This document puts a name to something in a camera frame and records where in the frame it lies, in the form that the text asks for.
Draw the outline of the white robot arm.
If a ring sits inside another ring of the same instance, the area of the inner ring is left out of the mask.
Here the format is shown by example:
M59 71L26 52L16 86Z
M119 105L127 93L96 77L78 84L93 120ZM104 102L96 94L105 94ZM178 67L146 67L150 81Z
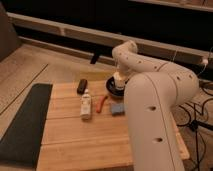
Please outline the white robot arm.
M191 100L199 80L190 69L138 53L127 41L112 50L122 74L132 70L124 90L134 171L184 171L171 108Z

